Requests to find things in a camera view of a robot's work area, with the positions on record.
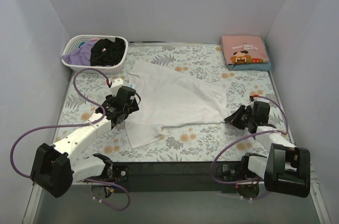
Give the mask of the white t shirt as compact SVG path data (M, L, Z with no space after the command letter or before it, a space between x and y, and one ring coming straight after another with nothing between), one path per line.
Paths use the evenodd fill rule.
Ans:
M230 115L223 88L169 68L137 61L129 83L141 97L140 110L125 121L133 149L157 141L164 127L216 124Z

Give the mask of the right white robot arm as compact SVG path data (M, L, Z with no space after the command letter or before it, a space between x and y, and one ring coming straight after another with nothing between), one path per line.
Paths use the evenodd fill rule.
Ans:
M224 119L237 129L248 130L268 152L267 156L246 153L240 167L230 173L245 180L259 177L267 191L305 198L310 192L310 152L287 141L269 123L270 109L267 102L253 101Z

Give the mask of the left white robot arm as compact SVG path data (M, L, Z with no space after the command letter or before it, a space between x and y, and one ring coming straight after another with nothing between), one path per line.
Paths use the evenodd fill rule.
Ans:
M121 86L115 96L108 95L101 107L66 138L53 145L42 144L35 154L30 179L58 198L73 183L92 178L106 182L113 177L113 161L102 154L79 160L79 155L102 135L139 110L135 89Z

